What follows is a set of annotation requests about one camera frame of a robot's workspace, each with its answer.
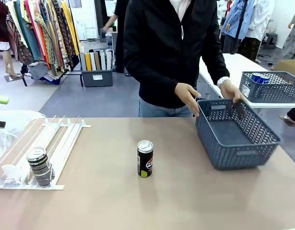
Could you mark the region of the person's right hand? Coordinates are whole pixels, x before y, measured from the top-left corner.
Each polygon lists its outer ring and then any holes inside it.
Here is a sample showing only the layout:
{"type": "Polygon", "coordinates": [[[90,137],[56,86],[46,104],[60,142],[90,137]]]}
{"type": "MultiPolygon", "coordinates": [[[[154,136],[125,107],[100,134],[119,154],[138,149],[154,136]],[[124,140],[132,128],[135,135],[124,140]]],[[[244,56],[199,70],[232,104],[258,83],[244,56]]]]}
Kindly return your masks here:
{"type": "Polygon", "coordinates": [[[191,110],[195,117],[200,116],[200,109],[196,99],[201,98],[201,95],[190,85],[178,83],[174,89],[175,95],[191,110]]]}

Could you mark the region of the person's left hand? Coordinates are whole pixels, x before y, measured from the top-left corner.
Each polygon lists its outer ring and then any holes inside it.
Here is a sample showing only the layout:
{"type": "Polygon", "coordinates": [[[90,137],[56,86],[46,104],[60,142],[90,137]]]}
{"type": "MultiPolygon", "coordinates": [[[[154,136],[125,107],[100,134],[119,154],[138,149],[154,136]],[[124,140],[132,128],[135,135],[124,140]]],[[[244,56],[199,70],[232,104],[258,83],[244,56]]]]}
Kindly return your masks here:
{"type": "Polygon", "coordinates": [[[244,95],[230,80],[225,80],[220,84],[220,91],[224,99],[231,99],[234,103],[238,103],[244,99],[244,95]]]}

